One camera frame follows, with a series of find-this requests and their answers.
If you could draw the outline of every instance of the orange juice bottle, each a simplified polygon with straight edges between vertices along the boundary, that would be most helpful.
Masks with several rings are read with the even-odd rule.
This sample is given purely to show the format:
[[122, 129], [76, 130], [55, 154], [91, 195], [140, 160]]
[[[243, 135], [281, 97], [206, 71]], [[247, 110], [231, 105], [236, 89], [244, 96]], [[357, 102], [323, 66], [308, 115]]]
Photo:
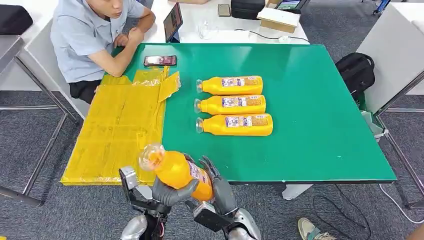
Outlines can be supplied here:
[[165, 151], [159, 143], [148, 144], [138, 156], [138, 164], [147, 171], [154, 171], [166, 185], [174, 189], [185, 187], [192, 179], [199, 184], [191, 196], [199, 201], [208, 201], [213, 197], [212, 182], [202, 168], [186, 160], [178, 151]]
[[198, 133], [230, 136], [268, 136], [273, 132], [273, 118], [267, 113], [244, 115], [215, 115], [197, 118]]
[[194, 100], [196, 113], [217, 114], [263, 114], [266, 108], [263, 95], [211, 96]]
[[263, 83], [260, 76], [214, 76], [209, 80], [197, 80], [197, 92], [208, 92], [213, 95], [247, 95], [261, 94]]

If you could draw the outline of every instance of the black pants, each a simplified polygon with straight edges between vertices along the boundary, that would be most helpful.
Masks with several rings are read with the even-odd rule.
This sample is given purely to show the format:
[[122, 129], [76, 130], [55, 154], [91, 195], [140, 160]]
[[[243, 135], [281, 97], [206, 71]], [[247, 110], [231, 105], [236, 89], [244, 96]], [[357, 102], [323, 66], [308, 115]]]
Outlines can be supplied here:
[[101, 81], [102, 80], [71, 82], [69, 83], [70, 96], [74, 99], [81, 99], [91, 104], [94, 94], [96, 94], [96, 88], [100, 85]]

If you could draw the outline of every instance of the bottle label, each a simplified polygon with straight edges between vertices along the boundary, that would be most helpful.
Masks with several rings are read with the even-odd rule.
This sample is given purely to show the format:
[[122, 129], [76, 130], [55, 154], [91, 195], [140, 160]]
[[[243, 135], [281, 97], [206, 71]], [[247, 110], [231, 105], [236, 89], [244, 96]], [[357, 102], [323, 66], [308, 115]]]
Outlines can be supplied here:
[[258, 95], [247, 96], [247, 97], [235, 96], [235, 97], [222, 98], [222, 106], [224, 108], [258, 106], [258, 105], [261, 105], [261, 99]]
[[227, 116], [225, 117], [225, 125], [228, 128], [266, 126], [268, 119], [265, 115]]
[[224, 77], [222, 79], [222, 86], [223, 87], [241, 87], [245, 85], [245, 79], [244, 78], [238, 78], [238, 77]]
[[209, 179], [208, 174], [203, 169], [196, 166], [196, 164], [189, 161], [187, 162], [188, 162], [188, 166], [190, 167], [190, 175], [195, 179], [199, 179], [200, 182], [208, 184], [208, 179]]
[[223, 87], [241, 87], [258, 85], [259, 79], [255, 76], [244, 77], [224, 77], [221, 81]]

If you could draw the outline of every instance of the green table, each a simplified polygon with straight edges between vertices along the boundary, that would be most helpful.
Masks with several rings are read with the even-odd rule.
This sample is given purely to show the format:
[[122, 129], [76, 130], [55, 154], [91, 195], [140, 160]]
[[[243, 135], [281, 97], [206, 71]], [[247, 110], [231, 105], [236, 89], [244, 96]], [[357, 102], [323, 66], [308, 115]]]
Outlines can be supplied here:
[[[208, 156], [233, 183], [381, 183], [396, 180], [322, 45], [158, 43], [139, 46], [125, 74], [145, 56], [176, 55], [182, 87], [168, 98], [165, 149]], [[273, 132], [266, 137], [196, 133], [196, 80], [259, 75]]]

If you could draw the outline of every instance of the robotic hand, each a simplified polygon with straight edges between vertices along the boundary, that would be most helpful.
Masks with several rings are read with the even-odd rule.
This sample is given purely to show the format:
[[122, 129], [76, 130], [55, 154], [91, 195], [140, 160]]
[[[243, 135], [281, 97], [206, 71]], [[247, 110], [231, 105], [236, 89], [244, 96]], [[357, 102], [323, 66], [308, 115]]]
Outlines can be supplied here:
[[236, 207], [236, 199], [229, 182], [222, 178], [218, 169], [207, 156], [203, 156], [203, 160], [200, 160], [200, 163], [203, 165], [203, 168], [212, 181], [214, 196], [212, 205], [216, 213], [221, 215], [223, 217], [222, 219], [224, 221], [227, 220], [229, 223], [222, 228], [225, 239], [261, 240], [261, 232], [252, 215], [246, 209]]
[[[190, 156], [186, 155], [185, 158], [194, 163]], [[227, 240], [261, 240], [261, 233], [253, 217], [244, 208], [237, 207], [228, 181], [221, 177], [206, 156], [203, 156], [200, 163], [212, 181], [214, 202], [212, 205], [203, 202], [196, 208], [191, 207], [194, 210], [194, 220], [215, 232], [223, 230]], [[139, 210], [141, 215], [134, 217], [126, 225], [121, 234], [122, 240], [161, 240], [171, 206], [187, 199], [199, 184], [199, 180], [193, 179], [185, 187], [176, 190], [156, 178], [150, 189], [137, 184], [136, 172], [132, 167], [121, 168], [119, 174], [126, 198], [133, 208], [143, 209]]]
[[185, 187], [176, 190], [156, 177], [150, 189], [148, 186], [137, 184], [136, 171], [130, 166], [119, 169], [119, 175], [127, 200], [134, 209], [142, 212], [128, 222], [122, 231], [122, 240], [162, 239], [171, 206], [189, 198], [199, 184], [199, 180], [193, 179]]

